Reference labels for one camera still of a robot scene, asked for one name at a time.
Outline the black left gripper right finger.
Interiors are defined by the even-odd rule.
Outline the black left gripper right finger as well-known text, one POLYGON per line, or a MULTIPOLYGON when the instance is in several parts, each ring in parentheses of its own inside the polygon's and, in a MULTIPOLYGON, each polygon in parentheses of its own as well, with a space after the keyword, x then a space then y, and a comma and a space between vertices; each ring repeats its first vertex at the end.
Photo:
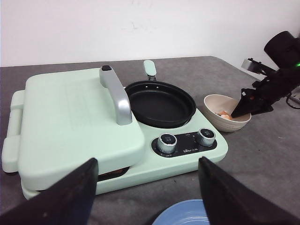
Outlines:
POLYGON ((206 157, 199 158, 203 204, 212 225, 298 225, 300 219, 278 207, 206 157))

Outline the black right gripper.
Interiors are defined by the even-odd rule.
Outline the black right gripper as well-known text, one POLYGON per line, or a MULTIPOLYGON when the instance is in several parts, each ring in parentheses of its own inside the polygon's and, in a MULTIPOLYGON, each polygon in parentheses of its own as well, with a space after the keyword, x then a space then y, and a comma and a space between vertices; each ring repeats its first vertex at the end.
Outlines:
POLYGON ((241 89, 241 98, 231 113, 233 118, 273 111, 272 104, 288 96, 300 85, 299 70, 278 70, 271 78, 260 81, 255 89, 241 89))

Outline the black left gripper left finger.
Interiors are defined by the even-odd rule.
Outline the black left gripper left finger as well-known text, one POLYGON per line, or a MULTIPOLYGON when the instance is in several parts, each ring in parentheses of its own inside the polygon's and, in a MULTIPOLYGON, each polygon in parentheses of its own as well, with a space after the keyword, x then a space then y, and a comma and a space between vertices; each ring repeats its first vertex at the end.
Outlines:
POLYGON ((2 225, 85 225, 98 180, 91 158, 47 190, 1 215, 2 225))

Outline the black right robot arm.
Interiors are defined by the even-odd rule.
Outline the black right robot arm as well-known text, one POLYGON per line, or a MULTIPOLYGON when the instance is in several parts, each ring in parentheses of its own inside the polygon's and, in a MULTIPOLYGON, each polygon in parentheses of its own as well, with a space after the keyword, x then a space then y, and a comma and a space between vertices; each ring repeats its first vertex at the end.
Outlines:
POLYGON ((242 68, 262 74, 265 78, 252 83, 251 89, 241 89, 241 99, 231 113, 233 118, 248 113, 257 115, 271 112, 272 105, 284 97, 291 108, 297 109, 289 103, 289 99, 292 91, 300 85, 300 39, 283 31, 266 44, 264 51, 278 66, 278 70, 253 58, 243 61, 242 68))

